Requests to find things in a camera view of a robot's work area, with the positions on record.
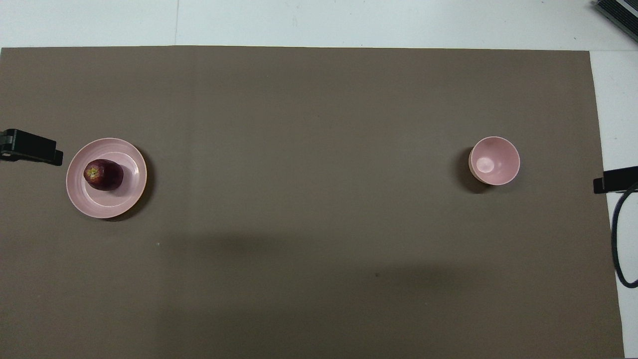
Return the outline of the dark red apple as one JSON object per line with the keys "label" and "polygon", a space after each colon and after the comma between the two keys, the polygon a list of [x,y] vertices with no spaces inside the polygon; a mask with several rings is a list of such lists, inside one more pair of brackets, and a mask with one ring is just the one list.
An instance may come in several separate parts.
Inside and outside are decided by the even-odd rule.
{"label": "dark red apple", "polygon": [[108,159],[96,159],[89,162],[83,170],[86,183],[96,190],[112,191],[118,189],[124,179],[123,167]]}

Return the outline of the pink plate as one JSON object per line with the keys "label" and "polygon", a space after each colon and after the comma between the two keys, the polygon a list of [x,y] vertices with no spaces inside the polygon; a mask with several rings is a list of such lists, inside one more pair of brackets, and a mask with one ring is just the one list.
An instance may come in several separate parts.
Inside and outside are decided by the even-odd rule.
{"label": "pink plate", "polygon": [[[123,168],[123,181],[110,191],[90,187],[82,173],[97,159],[114,161]],[[92,218],[120,216],[137,204],[148,181],[148,168],[142,153],[131,143],[114,137],[91,141],[71,159],[66,173],[67,195],[73,206]]]}

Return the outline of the pink bowl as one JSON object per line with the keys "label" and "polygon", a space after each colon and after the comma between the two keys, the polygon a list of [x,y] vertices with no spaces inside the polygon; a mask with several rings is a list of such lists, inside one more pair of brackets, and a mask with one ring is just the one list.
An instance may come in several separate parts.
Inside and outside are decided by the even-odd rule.
{"label": "pink bowl", "polygon": [[490,136],[478,141],[469,152],[469,170],[476,180],[491,186],[512,182],[520,171],[520,154],[511,141]]}

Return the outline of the grey ribbed device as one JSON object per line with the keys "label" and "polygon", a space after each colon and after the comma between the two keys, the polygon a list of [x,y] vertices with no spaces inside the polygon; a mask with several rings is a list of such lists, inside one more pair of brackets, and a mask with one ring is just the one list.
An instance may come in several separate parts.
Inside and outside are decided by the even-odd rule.
{"label": "grey ribbed device", "polygon": [[593,6],[611,22],[638,31],[638,0],[595,0]]}

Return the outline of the brown table mat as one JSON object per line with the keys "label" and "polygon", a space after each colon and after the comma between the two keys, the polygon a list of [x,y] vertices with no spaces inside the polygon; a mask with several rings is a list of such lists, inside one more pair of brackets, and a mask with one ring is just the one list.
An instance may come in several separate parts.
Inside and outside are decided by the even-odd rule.
{"label": "brown table mat", "polygon": [[[0,359],[624,355],[587,52],[3,48],[8,128],[64,164],[0,161]],[[105,137],[148,181],[98,219]]]}

